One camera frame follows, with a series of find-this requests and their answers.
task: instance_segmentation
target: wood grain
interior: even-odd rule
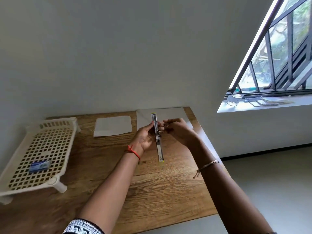
[[[192,110],[184,108],[194,130],[207,140]],[[128,115],[132,132],[93,137],[101,117]],[[77,133],[66,173],[61,181],[68,190],[53,188],[22,193],[0,207],[1,233],[62,233],[76,217],[91,193],[109,175],[136,132],[136,113],[78,115]],[[162,134],[165,162],[158,162],[156,144],[144,154],[135,170],[126,201],[113,234],[132,234],[216,214],[189,150],[168,134]]]

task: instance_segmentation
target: hand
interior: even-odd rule
[[[130,147],[141,156],[155,141],[154,121],[140,128],[133,137]]]
[[[159,130],[166,131],[186,147],[197,137],[195,131],[190,129],[182,118],[163,120],[163,123],[158,122],[158,127],[160,127]]]

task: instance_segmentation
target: red string bracelet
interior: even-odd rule
[[[131,145],[131,147],[128,145],[127,151],[130,153],[134,153],[138,157],[138,161],[140,161],[141,160],[140,156],[134,150],[132,150],[132,147],[133,147],[133,145]]]

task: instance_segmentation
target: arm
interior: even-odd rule
[[[162,130],[188,147],[199,169],[215,160],[205,143],[188,128],[183,119],[164,122],[166,124],[159,124]],[[201,174],[228,233],[273,233],[259,210],[235,181],[224,172],[220,164],[208,166]]]
[[[149,133],[153,126],[154,122],[140,128],[130,143],[140,157],[155,139]],[[110,234],[123,206],[138,161],[134,153],[126,152],[112,173],[92,194],[78,217],[93,222],[105,234]]]

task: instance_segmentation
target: patterned sleeve cuff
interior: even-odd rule
[[[65,233],[74,234],[104,234],[104,232],[94,223],[84,219],[74,219],[66,227]]]

